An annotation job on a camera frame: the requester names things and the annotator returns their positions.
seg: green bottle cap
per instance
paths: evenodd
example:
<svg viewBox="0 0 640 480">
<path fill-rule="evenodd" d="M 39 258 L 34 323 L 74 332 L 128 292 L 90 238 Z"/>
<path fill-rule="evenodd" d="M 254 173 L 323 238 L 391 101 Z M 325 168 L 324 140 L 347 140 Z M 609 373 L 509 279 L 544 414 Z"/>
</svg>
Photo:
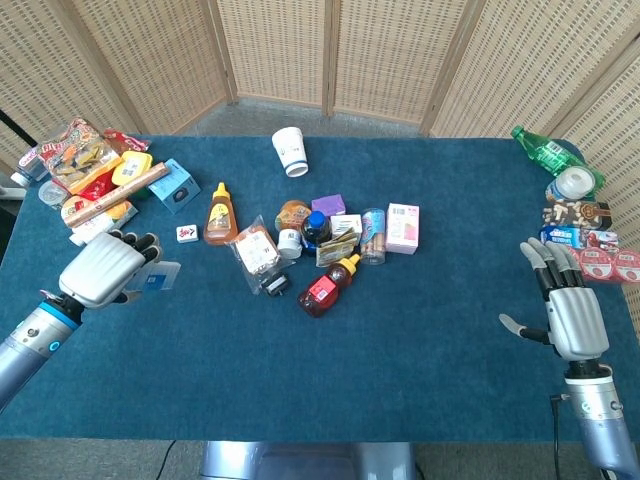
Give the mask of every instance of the green bottle cap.
<svg viewBox="0 0 640 480">
<path fill-rule="evenodd" d="M 522 125 L 516 125 L 515 128 L 513 130 L 511 130 L 511 136 L 513 138 L 516 138 L 522 132 L 524 132 L 524 127 Z"/>
</svg>

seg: blue tablecloth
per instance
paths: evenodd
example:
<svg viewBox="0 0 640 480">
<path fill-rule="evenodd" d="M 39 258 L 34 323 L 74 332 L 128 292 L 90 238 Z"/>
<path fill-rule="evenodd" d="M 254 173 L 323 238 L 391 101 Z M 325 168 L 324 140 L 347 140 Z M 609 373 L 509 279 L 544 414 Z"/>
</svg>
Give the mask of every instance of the blue tablecloth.
<svg viewBox="0 0 640 480">
<path fill-rule="evenodd" d="M 546 324 L 518 244 L 536 235 L 550 176 L 513 140 L 307 138 L 310 171 L 287 178 L 270 138 L 153 137 L 202 193 L 172 215 L 135 202 L 127 229 L 159 234 L 182 263 L 170 292 L 84 314 L 84 326 L 0 416 L 0 435 L 269 441 L 548 441 L 548 396 L 566 364 L 518 340 L 507 312 Z M 361 266 L 321 319 L 297 293 L 322 270 L 290 267 L 280 298 L 254 296 L 228 247 L 178 244 L 205 220 L 224 181 L 238 224 L 273 220 L 289 199 L 341 193 L 350 212 L 421 207 L 420 247 Z M 0 269 L 0 331 L 39 301 L 78 248 L 30 189 Z M 640 364 L 617 286 L 596 287 L 632 434 L 640 433 Z M 577 439 L 568 407 L 563 439 Z"/>
</svg>

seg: blue bottle cap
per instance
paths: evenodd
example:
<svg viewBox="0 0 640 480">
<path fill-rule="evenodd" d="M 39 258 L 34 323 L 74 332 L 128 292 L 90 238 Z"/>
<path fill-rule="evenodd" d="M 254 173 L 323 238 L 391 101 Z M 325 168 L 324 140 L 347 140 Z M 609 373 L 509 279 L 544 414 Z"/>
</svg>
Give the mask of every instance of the blue bottle cap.
<svg viewBox="0 0 640 480">
<path fill-rule="evenodd" d="M 324 213 L 322 212 L 315 211 L 309 215 L 309 226 L 311 228 L 322 228 L 324 221 Z"/>
</svg>

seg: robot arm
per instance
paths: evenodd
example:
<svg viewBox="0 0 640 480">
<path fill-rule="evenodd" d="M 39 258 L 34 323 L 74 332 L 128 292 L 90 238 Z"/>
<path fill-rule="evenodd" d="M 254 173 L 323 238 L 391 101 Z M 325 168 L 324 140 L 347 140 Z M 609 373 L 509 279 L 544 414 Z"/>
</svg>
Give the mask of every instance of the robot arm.
<svg viewBox="0 0 640 480">
<path fill-rule="evenodd" d="M 520 249 L 536 273 L 549 319 L 548 331 L 520 325 L 505 314 L 500 315 L 500 321 L 519 337 L 553 345 L 556 353 L 569 362 L 565 372 L 568 398 L 580 422 L 589 461 L 615 472 L 620 480 L 640 480 L 640 465 L 613 383 L 613 371 L 599 362 L 609 349 L 609 340 L 595 293 L 584 287 L 580 266 L 564 247 L 542 245 L 530 238 Z"/>
<path fill-rule="evenodd" d="M 125 285 L 148 262 L 158 261 L 158 238 L 148 233 L 101 233 L 60 275 L 62 293 L 45 300 L 0 345 L 0 412 L 71 334 L 85 308 L 130 300 Z"/>
</svg>

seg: pink box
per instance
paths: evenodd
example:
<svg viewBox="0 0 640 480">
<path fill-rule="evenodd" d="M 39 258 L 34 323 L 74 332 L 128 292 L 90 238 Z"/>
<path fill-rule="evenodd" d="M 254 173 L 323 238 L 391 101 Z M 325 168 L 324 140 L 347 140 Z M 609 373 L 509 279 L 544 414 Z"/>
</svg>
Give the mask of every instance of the pink box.
<svg viewBox="0 0 640 480">
<path fill-rule="evenodd" d="M 387 210 L 387 252 L 413 254 L 418 248 L 420 207 L 390 203 Z"/>
</svg>

